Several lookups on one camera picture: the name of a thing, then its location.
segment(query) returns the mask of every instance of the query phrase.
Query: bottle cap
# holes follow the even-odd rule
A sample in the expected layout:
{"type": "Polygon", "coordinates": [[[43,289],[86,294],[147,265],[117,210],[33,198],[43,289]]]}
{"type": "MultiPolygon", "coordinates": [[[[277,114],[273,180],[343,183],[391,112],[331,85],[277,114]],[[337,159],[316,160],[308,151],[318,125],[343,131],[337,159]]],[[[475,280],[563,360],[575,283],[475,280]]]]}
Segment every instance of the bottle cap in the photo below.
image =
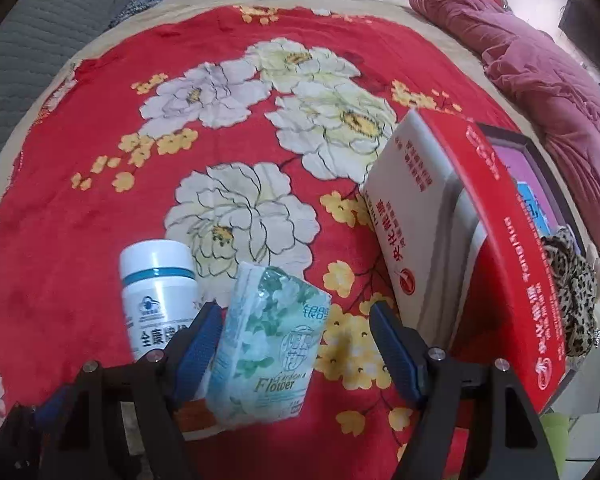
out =
{"type": "Polygon", "coordinates": [[[189,247],[175,240],[145,240],[120,253],[120,278],[123,280],[135,272],[165,267],[193,273],[195,266],[189,247]]]}

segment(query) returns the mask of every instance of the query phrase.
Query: blue gripper pad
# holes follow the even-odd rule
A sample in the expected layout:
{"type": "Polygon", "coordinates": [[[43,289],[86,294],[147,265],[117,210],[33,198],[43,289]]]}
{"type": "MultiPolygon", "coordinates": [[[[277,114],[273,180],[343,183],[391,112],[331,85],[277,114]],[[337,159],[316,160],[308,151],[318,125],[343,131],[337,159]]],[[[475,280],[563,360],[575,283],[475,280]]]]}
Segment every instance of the blue gripper pad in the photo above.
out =
{"type": "Polygon", "coordinates": [[[68,384],[60,386],[44,404],[36,408],[36,411],[33,413],[33,419],[36,421],[36,427],[39,430],[46,431],[51,428],[51,425],[62,409],[62,403],[69,388],[68,384]]]}
{"type": "Polygon", "coordinates": [[[371,333],[396,389],[407,403],[426,402],[427,345],[413,328],[405,328],[385,301],[377,301],[369,316],[371,333]]]}
{"type": "Polygon", "coordinates": [[[206,366],[211,361],[218,346],[218,341],[220,341],[220,333],[222,332],[220,307],[217,304],[210,305],[206,316],[198,320],[200,314],[190,327],[190,330],[197,329],[197,333],[184,352],[176,370],[172,398],[177,404],[191,400],[196,395],[205,374],[206,366]]]}

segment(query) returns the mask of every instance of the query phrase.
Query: blue stripe on bottle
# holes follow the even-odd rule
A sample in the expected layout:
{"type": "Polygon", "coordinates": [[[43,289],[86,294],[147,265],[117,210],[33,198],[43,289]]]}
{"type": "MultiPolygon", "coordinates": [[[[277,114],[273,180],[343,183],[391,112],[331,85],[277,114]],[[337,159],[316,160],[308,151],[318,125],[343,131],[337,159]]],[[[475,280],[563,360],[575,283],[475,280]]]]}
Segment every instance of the blue stripe on bottle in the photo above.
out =
{"type": "Polygon", "coordinates": [[[183,276],[184,278],[196,279],[195,274],[189,269],[183,269],[181,267],[160,267],[159,269],[145,269],[134,272],[128,275],[122,280],[123,286],[131,285],[141,280],[147,280],[149,278],[164,278],[166,276],[183,276]]]}

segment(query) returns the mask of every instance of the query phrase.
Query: tissue pack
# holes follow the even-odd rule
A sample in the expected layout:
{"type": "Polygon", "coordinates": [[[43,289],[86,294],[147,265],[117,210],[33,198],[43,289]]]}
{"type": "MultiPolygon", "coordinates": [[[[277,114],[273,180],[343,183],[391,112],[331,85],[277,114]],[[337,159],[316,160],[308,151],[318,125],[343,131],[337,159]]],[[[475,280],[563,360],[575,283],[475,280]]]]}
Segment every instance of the tissue pack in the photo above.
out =
{"type": "Polygon", "coordinates": [[[221,425],[300,413],[330,304],[281,269],[240,263],[206,394],[221,425]]]}

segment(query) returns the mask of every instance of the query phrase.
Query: leopard print fabric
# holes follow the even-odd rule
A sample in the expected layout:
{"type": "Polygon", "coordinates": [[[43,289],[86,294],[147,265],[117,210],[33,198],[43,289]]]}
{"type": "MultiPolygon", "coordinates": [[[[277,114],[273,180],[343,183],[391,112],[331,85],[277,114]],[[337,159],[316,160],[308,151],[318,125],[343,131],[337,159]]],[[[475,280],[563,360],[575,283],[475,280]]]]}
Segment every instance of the leopard print fabric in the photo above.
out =
{"type": "Polygon", "coordinates": [[[571,357],[587,354],[594,346],[596,336],[593,268],[576,252],[576,242],[567,227],[560,227],[554,235],[543,237],[542,245],[557,287],[566,354],[571,357]]]}

